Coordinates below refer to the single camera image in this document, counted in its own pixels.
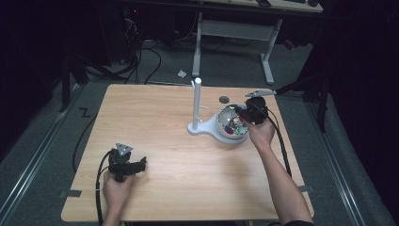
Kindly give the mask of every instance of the desk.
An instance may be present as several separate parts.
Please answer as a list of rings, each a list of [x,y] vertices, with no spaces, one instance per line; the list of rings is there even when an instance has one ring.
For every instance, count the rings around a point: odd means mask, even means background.
[[[199,116],[210,119],[225,105],[242,104],[254,89],[201,88]],[[66,221],[96,221],[95,179],[101,159],[117,142],[134,147],[131,161],[147,156],[136,177],[123,220],[237,220],[278,218],[261,158],[249,139],[226,146],[208,135],[192,136],[194,91],[191,87],[111,85],[93,126],[62,211]],[[278,121],[293,178],[304,182],[274,96],[265,98]],[[283,163],[279,141],[272,148]],[[308,194],[303,193],[313,215]],[[102,197],[103,210],[106,209]]]
[[[256,0],[203,0],[203,2],[261,8]],[[317,13],[323,12],[323,8],[320,5],[317,5],[316,7],[311,7],[308,4],[294,3],[282,0],[269,0],[269,2],[272,9]],[[202,35],[230,37],[247,40],[263,40],[268,41],[268,45],[265,49],[264,54],[261,54],[264,77],[268,85],[273,85],[274,78],[270,69],[269,58],[272,53],[273,46],[276,42],[276,38],[279,34],[281,23],[281,18],[277,19],[274,26],[202,20],[202,12],[200,12],[197,25],[197,45],[194,54],[192,76],[200,76],[200,42]]]

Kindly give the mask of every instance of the reflective ball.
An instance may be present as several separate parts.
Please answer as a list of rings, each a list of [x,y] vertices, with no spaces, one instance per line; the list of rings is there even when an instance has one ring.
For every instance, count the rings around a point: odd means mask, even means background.
[[[247,132],[247,126],[240,120],[234,108],[237,105],[227,105],[216,116],[217,131],[227,138],[241,138]]]

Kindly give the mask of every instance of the wooden table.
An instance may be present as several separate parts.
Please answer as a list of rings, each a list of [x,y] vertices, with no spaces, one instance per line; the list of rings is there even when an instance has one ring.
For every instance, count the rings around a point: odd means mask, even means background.
[[[201,88],[199,116],[207,121],[223,105],[243,104],[255,89]],[[261,158],[249,140],[227,146],[208,135],[192,136],[194,91],[191,87],[111,85],[92,129],[62,218],[96,221],[95,180],[101,159],[116,143],[134,147],[131,162],[147,156],[144,172],[136,175],[123,220],[237,220],[278,218],[270,197]],[[278,118],[293,178],[304,182],[274,96],[265,97]],[[277,136],[272,148],[282,161]],[[305,199],[313,215],[307,193]],[[106,203],[102,197],[103,211]]]

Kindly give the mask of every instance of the black sleeve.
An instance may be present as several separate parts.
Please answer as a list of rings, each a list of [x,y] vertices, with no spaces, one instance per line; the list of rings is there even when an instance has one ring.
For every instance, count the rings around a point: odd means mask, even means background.
[[[307,221],[294,220],[284,224],[284,226],[314,226],[314,224]]]

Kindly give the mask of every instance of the hand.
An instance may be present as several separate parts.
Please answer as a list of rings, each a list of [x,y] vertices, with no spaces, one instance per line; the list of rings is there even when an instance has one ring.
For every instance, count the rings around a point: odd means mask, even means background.
[[[258,150],[262,147],[270,147],[275,134],[275,128],[270,120],[266,119],[262,124],[257,125],[248,121],[244,121],[244,123],[248,127],[250,140]]]
[[[104,225],[115,225],[107,222],[119,221],[121,213],[129,200],[133,181],[133,175],[127,176],[125,181],[120,183],[115,180],[115,175],[111,172],[106,171],[104,173],[103,194],[108,205]]]

